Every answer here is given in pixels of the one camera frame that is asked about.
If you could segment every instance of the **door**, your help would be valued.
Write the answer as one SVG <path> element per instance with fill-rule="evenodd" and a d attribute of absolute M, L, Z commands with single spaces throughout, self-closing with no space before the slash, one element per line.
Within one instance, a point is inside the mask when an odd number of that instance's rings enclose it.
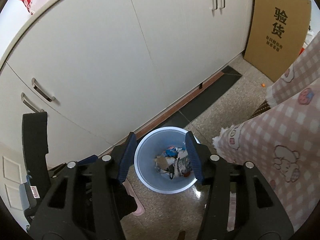
<path fill-rule="evenodd" d="M 0 143 L 0 196 L 19 225 L 26 230 L 26 220 L 20 201 L 19 185 L 26 182 L 26 168 L 21 153 Z"/>
<path fill-rule="evenodd" d="M 110 144 L 167 106 L 131 0 L 61 0 L 7 62 L 50 107 Z"/>
<path fill-rule="evenodd" d="M 132 0 L 169 103 L 221 66 L 217 57 L 215 0 Z"/>
<path fill-rule="evenodd" d="M 22 93 L 28 106 L 22 101 Z M 34 110 L 43 109 L 48 113 L 49 154 L 46 160 L 50 167 L 79 161 L 93 154 L 99 155 L 112 146 L 50 108 L 17 77 L 8 64 L 4 65 L 0 74 L 0 101 L 0 142 L 19 154 L 17 163 L 23 160 L 22 115 Z"/>
<path fill-rule="evenodd" d="M 217 64 L 225 65 L 245 49 L 253 0 L 218 0 Z"/>

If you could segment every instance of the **cardboard box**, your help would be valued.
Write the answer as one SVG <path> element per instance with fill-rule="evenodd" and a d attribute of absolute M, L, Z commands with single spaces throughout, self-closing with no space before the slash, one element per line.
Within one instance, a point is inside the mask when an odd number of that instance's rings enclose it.
<path fill-rule="evenodd" d="M 255 0 L 244 59 L 275 82 L 298 57 L 310 17 L 310 0 Z"/>

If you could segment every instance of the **white label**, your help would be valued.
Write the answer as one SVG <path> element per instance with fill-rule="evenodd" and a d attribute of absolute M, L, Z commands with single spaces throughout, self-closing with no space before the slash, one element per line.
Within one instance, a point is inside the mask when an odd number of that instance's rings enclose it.
<path fill-rule="evenodd" d="M 34 198 L 40 198 L 37 186 L 30 186 L 30 188 L 31 188 L 33 197 Z"/>

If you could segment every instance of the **trash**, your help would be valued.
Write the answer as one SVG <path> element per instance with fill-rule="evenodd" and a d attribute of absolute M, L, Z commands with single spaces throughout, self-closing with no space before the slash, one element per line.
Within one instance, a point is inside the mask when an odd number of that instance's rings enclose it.
<path fill-rule="evenodd" d="M 171 146 L 161 155 L 156 156 L 156 169 L 160 173 L 169 174 L 169 178 L 188 177 L 192 171 L 187 150 Z"/>

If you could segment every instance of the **light blue trash can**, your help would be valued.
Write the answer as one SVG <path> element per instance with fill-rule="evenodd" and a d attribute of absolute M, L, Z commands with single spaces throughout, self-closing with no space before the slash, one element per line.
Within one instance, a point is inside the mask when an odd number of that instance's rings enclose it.
<path fill-rule="evenodd" d="M 190 188 L 196 182 L 193 172 L 187 178 L 170 180 L 168 174 L 159 173 L 155 168 L 154 158 L 170 146 L 186 148 L 186 133 L 186 130 L 179 127 L 162 127 L 147 134 L 139 143 L 134 156 L 134 167 L 141 182 L 149 189 L 174 194 Z"/>

